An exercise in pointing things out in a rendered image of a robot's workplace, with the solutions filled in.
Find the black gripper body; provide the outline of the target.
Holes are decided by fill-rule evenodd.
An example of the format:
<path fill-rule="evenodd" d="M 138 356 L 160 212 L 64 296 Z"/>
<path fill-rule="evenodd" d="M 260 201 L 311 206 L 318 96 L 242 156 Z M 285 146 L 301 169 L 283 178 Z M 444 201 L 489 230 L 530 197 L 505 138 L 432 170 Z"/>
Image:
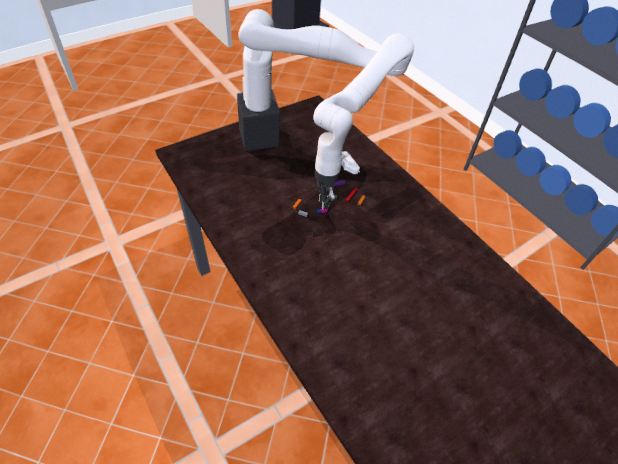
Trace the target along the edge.
<path fill-rule="evenodd" d="M 340 177 L 340 172 L 337 175 L 334 176 L 324 176 L 319 174 L 316 169 L 315 169 L 315 178 L 321 182 L 321 184 L 324 184 L 325 188 L 324 188 L 324 193 L 329 193 L 330 188 L 332 187 L 332 190 L 334 190 L 334 183 L 339 179 Z"/>

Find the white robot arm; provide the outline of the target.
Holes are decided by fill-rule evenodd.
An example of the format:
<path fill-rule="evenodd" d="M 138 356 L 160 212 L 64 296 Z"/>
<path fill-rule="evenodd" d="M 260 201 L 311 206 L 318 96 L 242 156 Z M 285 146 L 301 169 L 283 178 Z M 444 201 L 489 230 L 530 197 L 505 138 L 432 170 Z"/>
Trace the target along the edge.
<path fill-rule="evenodd" d="M 353 125 L 351 113 L 358 112 L 371 99 L 387 75 L 400 76 L 407 71 L 414 52 L 413 41 L 404 34 L 393 34 L 375 51 L 359 45 L 338 29 L 309 26 L 285 30 L 272 27 L 274 22 L 270 14 L 255 9 L 246 15 L 239 30 L 239 40 L 244 45 L 243 98 L 246 107 L 259 112 L 271 106 L 273 52 L 328 59 L 364 68 L 343 91 L 321 102 L 313 115 L 315 124 L 329 131 L 318 140 L 316 171 L 324 176 L 334 176 L 342 165 L 344 170 L 358 174 L 359 165 L 348 152 L 342 152 Z"/>

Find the red rod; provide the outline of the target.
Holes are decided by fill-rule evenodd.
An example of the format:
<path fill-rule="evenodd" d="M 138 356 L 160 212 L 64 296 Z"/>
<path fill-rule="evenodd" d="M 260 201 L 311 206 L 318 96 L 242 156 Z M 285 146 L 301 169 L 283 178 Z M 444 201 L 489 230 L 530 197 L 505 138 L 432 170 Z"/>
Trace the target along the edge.
<path fill-rule="evenodd" d="M 349 202 L 354 194 L 358 191 L 358 188 L 354 188 L 354 190 L 350 193 L 350 195 L 346 198 L 346 202 Z"/>

